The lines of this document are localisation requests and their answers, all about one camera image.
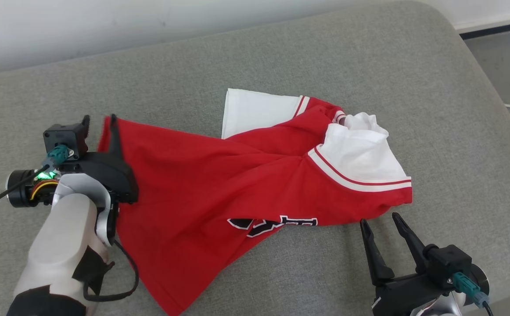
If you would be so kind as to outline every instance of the black baseboard strip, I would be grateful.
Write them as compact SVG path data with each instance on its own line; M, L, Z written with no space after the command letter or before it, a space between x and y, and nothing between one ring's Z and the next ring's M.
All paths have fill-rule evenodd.
M510 24L497 26L496 28L490 28L485 30L478 30L473 32L462 33L460 36L462 40L469 40L470 38L476 38L481 36L488 36L492 34L502 33L502 32L510 32Z

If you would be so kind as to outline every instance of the black cable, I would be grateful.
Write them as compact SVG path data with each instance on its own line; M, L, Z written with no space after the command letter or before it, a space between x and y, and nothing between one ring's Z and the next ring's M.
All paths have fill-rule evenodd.
M91 276L88 280L84 281L83 283L83 298L90 302L112 302L112 301L118 301L122 300L123 298L126 298L127 296L130 296L136 289L138 288L138 284L140 283L140 276L138 275L138 267L136 266L136 262L134 262L134 259L124 250L121 244L117 240L114 240L113 242L121 251L122 253L128 258L128 261L130 262L130 265L134 269L135 272L135 279L134 279L134 287L132 290L120 294L113 294L113 295L93 295L89 294L89 283L93 281L95 278L104 276L111 268L115 265L114 262L111 262L108 264L107 268L103 270L101 273L97 273L94 276Z
M8 188L4 192L0 193L0 199L3 198L4 196L10 194L11 192L13 192L15 189L19 188L23 183L26 183L29 180L32 180L36 175L40 174L41 172L44 172L48 168L50 168L49 165L44 165L42 168L40 168L39 170L36 170L36 172L31 174L30 176L27 176L26 178L22 179L21 181L15 183L10 188Z
M488 316L493 316L493 312L492 312L491 308L489 307L489 304L487 304L487 302L483 302L483 307L487 310Z

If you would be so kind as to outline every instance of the gray table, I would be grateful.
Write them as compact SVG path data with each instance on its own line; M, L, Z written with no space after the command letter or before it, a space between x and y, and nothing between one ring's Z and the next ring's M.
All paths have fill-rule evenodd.
M42 131L102 116L219 136L227 88L305 94L377 114L413 177L396 208L426 243L456 244L510 295L510 115L460 37L430 6L395 2L0 73L0 188L34 168ZM0 315L47 208L0 206ZM371 221L396 274L414 264L391 216ZM104 293L131 287L120 252ZM186 315L370 315L359 226L289 226L215 279ZM143 286L99 316L162 315Z

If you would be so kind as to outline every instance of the white wall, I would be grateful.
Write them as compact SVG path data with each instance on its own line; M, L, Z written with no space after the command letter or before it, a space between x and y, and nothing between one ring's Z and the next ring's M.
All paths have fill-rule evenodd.
M388 0L0 0L0 71ZM510 0L423 0L458 30L510 24Z

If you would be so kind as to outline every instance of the red fabric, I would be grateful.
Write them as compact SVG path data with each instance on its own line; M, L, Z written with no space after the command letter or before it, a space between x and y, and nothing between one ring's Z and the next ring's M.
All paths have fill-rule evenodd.
M183 312L223 268L277 232L281 215L337 225L411 202L411 188L350 190L309 158L339 110L313 98L288 122L226 140L118 120L140 197L120 206L117 230L167 314ZM108 147L105 122L100 151ZM242 230L228 219L253 223ZM278 227L249 237L263 220Z

